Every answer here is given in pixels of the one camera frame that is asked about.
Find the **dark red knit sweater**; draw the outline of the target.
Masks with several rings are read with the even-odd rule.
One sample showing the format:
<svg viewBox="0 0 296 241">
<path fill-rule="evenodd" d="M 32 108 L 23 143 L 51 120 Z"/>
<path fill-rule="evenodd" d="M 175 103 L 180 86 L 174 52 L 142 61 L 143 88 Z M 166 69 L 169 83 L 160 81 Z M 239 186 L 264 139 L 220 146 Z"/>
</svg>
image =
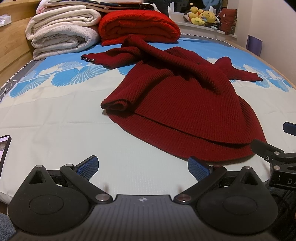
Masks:
<svg viewBox="0 0 296 241">
<path fill-rule="evenodd" d="M 132 66 L 101 108 L 123 130 L 162 151 L 220 162 L 251 156 L 251 142 L 265 141 L 255 112 L 231 84 L 259 76 L 234 68 L 228 57 L 210 63 L 193 51 L 160 50 L 131 35 L 120 48 L 82 59 L 107 69 Z"/>
</svg>

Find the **smartphone with lit screen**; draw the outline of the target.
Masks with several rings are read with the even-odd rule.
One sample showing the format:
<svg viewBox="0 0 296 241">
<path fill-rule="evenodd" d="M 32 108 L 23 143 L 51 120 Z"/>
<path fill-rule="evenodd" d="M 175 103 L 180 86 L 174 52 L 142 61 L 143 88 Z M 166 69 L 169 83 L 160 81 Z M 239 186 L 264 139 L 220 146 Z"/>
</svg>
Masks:
<svg viewBox="0 0 296 241">
<path fill-rule="evenodd" d="M 5 136 L 0 137 L 0 175 L 3 170 L 4 161 L 5 161 L 6 154 L 7 154 L 10 143 L 11 143 L 11 136 L 10 135 L 5 135 Z"/>
</svg>

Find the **purple box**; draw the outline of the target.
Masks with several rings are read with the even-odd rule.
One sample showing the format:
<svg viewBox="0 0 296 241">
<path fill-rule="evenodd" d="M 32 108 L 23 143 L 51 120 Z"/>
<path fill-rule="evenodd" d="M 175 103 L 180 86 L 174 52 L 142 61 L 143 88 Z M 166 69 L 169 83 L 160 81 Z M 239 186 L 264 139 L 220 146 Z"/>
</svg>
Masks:
<svg viewBox="0 0 296 241">
<path fill-rule="evenodd" d="M 262 40 L 254 36 L 248 35 L 246 49 L 257 56 L 260 56 L 262 51 L 262 43 Z"/>
</svg>

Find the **yellow plush toys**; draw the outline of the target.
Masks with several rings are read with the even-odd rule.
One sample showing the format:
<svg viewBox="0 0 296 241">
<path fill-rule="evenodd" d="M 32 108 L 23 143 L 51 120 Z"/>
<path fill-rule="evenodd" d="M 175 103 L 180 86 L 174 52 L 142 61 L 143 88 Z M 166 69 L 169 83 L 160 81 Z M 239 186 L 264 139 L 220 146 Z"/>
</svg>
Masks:
<svg viewBox="0 0 296 241">
<path fill-rule="evenodd" d="M 213 12 L 213 9 L 204 11 L 195 6 L 191 7 L 186 14 L 188 21 L 197 26 L 209 26 L 217 27 L 220 24 L 220 20 Z"/>
</svg>

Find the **wooden headboard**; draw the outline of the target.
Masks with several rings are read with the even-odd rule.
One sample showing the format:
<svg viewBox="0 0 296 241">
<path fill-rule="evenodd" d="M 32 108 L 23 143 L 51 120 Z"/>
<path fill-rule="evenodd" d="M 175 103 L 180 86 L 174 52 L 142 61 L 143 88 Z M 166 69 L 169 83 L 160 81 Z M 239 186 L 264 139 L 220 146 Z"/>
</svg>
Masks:
<svg viewBox="0 0 296 241">
<path fill-rule="evenodd" d="M 11 16 L 11 23 L 1 27 L 1 85 L 33 59 L 34 48 L 26 39 L 25 29 L 35 15 L 39 1 L 5 1 L 1 15 Z"/>
</svg>

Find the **white folded quilt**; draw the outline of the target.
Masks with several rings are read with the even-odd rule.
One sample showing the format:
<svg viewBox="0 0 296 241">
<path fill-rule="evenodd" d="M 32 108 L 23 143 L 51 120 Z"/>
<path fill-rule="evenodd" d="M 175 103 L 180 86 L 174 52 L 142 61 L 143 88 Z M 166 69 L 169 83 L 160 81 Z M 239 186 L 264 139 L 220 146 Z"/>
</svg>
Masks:
<svg viewBox="0 0 296 241">
<path fill-rule="evenodd" d="M 32 17 L 25 29 L 34 60 L 81 52 L 99 41 L 101 15 L 83 5 L 64 6 Z"/>
</svg>

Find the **bright red folded blanket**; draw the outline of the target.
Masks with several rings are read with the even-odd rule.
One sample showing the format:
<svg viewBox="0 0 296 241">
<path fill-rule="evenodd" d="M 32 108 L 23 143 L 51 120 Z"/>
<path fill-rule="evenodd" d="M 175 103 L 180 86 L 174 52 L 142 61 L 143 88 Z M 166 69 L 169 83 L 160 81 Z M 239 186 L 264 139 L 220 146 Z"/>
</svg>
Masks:
<svg viewBox="0 0 296 241">
<path fill-rule="evenodd" d="M 107 13 L 99 22 L 102 46 L 121 44 L 129 35 L 146 42 L 174 43 L 181 31 L 165 14 L 150 10 L 122 10 Z"/>
</svg>

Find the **pink folded cloth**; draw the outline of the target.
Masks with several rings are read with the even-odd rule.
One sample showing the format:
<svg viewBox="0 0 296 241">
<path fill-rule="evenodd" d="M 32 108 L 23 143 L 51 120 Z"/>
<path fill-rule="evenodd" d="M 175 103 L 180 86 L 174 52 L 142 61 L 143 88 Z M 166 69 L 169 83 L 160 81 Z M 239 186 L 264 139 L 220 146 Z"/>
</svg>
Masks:
<svg viewBox="0 0 296 241">
<path fill-rule="evenodd" d="M 85 6 L 87 9 L 94 9 L 103 13 L 117 11 L 122 9 L 139 8 L 144 1 L 40 1 L 36 14 L 44 13 L 49 9 L 61 8 L 64 6 Z"/>
</svg>

